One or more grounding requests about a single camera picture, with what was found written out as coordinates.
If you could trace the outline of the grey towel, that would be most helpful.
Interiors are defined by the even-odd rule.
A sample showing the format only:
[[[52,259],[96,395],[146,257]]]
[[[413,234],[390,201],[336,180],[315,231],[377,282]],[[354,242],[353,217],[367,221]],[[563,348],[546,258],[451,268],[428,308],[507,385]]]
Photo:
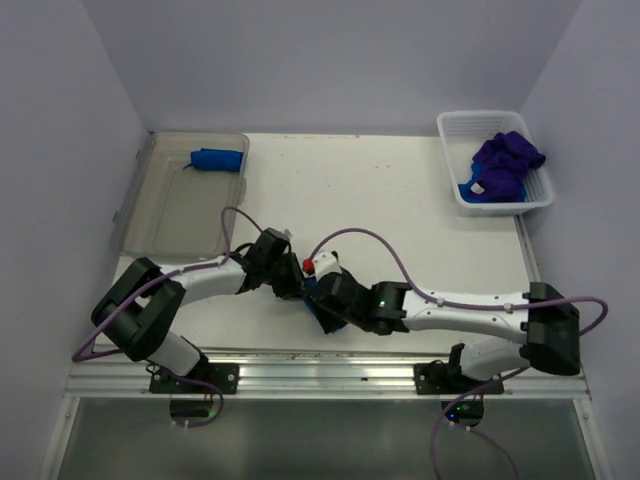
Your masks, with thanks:
[[[316,319],[325,335],[336,333],[343,329],[347,323],[338,315],[322,307],[315,295],[317,281],[314,277],[304,279],[303,301],[306,307]]]

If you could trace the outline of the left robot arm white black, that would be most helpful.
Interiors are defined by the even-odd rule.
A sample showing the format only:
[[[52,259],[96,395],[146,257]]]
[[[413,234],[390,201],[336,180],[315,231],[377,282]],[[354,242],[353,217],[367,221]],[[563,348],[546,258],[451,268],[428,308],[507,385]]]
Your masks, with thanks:
[[[204,354],[171,331],[179,309],[215,296],[239,295],[264,285],[280,298],[299,293],[302,274],[287,234],[267,228],[244,253],[168,271],[146,257],[132,262],[98,302],[91,322],[131,361],[148,361],[172,373],[185,392],[208,379]]]

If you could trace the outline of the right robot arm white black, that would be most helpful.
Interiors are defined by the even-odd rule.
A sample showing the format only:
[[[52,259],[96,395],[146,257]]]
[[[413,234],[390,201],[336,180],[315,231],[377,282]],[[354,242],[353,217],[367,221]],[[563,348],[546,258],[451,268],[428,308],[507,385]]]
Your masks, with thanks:
[[[445,379],[457,392],[519,368],[557,376],[580,371],[579,312],[546,283],[512,294],[442,297],[420,295],[406,282],[365,287],[348,273],[329,273],[310,288],[309,302],[321,320],[379,336],[431,330],[485,336],[451,349]]]

